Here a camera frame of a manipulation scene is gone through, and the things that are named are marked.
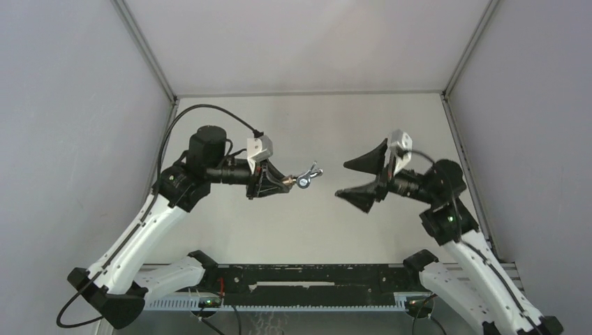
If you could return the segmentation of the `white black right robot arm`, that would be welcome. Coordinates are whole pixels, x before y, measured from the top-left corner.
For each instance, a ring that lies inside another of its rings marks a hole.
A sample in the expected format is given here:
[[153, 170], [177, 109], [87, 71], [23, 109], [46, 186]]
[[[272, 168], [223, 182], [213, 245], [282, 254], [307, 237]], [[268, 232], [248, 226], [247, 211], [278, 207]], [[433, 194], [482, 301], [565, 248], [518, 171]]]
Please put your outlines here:
[[463, 284], [424, 249], [404, 260], [404, 283], [440, 297], [479, 334], [562, 334], [563, 325], [543, 315], [514, 284], [490, 249], [479, 223], [462, 204], [466, 190], [461, 166], [435, 161], [412, 149], [410, 140], [383, 140], [375, 149], [346, 161], [349, 170], [372, 174], [363, 186], [335, 195], [367, 213], [393, 193], [429, 205], [420, 214], [427, 234], [450, 255], [469, 279]]

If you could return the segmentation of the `threaded metal pipe fitting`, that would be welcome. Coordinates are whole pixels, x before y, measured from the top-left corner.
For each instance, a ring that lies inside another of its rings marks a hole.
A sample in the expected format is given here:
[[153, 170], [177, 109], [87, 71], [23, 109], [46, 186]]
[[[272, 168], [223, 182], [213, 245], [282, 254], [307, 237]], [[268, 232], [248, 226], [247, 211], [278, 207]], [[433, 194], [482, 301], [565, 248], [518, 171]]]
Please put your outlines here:
[[295, 177], [293, 175], [289, 175], [289, 176], [286, 176], [282, 179], [282, 183], [286, 187], [292, 188], [294, 185], [297, 185], [297, 180], [298, 180], [298, 177]]

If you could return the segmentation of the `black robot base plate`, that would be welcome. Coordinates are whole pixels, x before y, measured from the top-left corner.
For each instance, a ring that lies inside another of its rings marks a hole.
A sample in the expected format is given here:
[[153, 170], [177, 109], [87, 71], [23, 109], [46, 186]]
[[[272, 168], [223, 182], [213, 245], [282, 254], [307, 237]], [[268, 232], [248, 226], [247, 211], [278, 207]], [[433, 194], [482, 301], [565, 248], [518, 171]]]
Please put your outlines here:
[[242, 308], [400, 307], [431, 295], [403, 265], [388, 264], [218, 265], [187, 290]]

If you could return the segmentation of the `chrome water faucet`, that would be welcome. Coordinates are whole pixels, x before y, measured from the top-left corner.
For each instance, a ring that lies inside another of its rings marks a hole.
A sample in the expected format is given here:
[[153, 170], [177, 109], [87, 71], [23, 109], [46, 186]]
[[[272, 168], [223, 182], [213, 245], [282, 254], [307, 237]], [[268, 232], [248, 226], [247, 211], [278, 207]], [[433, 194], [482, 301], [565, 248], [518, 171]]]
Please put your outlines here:
[[300, 189], [306, 189], [310, 187], [313, 179], [321, 177], [322, 175], [323, 170], [318, 167], [318, 162], [314, 161], [311, 167], [306, 172], [297, 177], [296, 185]]

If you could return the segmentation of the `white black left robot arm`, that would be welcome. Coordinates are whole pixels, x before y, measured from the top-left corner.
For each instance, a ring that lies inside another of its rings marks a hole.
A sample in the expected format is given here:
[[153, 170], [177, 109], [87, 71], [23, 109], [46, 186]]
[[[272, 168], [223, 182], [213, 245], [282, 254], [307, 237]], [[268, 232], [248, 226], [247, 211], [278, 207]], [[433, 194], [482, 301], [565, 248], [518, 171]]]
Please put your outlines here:
[[146, 274], [140, 269], [157, 243], [209, 195], [213, 184], [243, 185], [249, 199], [307, 187], [307, 176], [285, 175], [271, 163], [272, 141], [248, 139], [246, 158], [234, 159], [226, 131], [200, 127], [188, 149], [160, 173], [138, 215], [110, 249], [87, 268], [74, 268], [68, 282], [115, 329], [129, 326], [148, 303], [197, 286], [213, 289], [219, 277], [215, 261], [201, 251]]

